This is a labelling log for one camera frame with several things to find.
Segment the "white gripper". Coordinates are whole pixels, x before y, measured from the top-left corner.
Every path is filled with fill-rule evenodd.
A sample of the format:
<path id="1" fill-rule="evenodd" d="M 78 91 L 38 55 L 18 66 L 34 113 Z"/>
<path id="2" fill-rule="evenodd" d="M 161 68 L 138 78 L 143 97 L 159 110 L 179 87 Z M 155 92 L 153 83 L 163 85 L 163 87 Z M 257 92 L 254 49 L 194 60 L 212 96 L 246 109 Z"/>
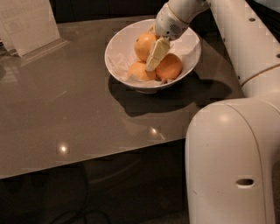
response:
<path id="1" fill-rule="evenodd" d="M 188 27 L 189 25 L 177 18 L 169 5 L 165 3 L 156 16 L 155 24 L 148 29 L 148 33 L 157 34 L 162 38 L 152 44 L 145 64 L 146 71 L 152 72 L 157 68 L 170 50 L 169 40 L 179 39 Z"/>

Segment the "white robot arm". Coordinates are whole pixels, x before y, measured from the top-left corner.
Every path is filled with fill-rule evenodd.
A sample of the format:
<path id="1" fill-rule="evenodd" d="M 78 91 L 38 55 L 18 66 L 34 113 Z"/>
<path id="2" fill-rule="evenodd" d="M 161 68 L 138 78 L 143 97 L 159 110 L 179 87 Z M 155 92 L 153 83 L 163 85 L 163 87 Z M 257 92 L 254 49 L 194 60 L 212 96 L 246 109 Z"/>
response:
<path id="1" fill-rule="evenodd" d="M 201 109 L 185 139 L 190 224 L 276 224 L 280 45 L 246 0 L 168 0 L 154 31 L 178 39 L 202 11 L 218 26 L 244 96 Z"/>

